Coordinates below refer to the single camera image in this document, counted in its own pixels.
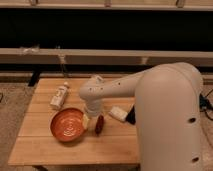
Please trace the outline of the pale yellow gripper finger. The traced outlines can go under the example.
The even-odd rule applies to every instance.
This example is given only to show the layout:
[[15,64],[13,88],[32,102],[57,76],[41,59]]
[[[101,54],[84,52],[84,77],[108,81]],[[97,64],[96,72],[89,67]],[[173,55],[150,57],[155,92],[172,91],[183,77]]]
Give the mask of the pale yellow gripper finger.
[[89,122],[90,122],[90,118],[86,114],[84,114],[83,115],[82,125],[83,125],[85,130],[88,129]]

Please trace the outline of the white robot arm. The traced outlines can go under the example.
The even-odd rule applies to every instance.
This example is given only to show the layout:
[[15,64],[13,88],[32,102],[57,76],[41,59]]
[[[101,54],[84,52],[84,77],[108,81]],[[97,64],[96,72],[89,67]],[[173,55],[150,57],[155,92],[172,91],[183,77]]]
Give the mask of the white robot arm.
[[103,98],[133,97],[141,171],[203,171],[199,95],[201,73],[191,64],[161,64],[79,90],[87,115],[100,114]]

